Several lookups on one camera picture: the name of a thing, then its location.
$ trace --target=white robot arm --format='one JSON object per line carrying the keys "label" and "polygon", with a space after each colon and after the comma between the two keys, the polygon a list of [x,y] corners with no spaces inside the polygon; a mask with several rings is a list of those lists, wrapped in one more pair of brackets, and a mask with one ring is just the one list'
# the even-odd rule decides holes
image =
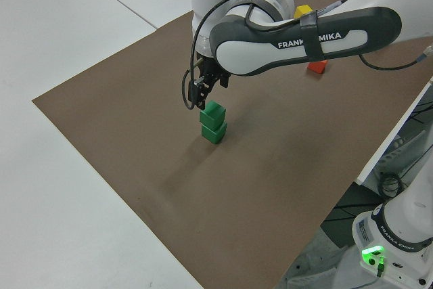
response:
{"label": "white robot arm", "polygon": [[215,81],[226,87],[230,74],[251,76],[433,35],[433,0],[342,0],[296,20],[294,0],[220,1],[192,0],[194,49],[202,60],[199,79],[190,67],[188,90],[199,108]]}

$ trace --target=green light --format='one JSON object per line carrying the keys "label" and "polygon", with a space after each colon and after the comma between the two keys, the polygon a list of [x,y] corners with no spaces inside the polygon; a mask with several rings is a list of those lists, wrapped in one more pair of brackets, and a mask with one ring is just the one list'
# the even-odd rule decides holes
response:
{"label": "green light", "polygon": [[372,248],[366,248],[365,250],[362,251],[363,255],[368,255],[370,253],[373,252],[381,252],[384,250],[383,246],[374,246]]}

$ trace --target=brown table surface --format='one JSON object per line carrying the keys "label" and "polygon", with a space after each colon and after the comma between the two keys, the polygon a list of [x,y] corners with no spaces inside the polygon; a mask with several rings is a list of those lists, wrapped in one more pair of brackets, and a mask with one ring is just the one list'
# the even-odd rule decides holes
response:
{"label": "brown table surface", "polygon": [[[320,8],[335,0],[295,0]],[[397,65],[422,42],[368,58]],[[432,76],[425,60],[378,72],[357,57],[230,78],[215,146],[180,80],[191,14],[34,100],[206,289],[269,289]]]}

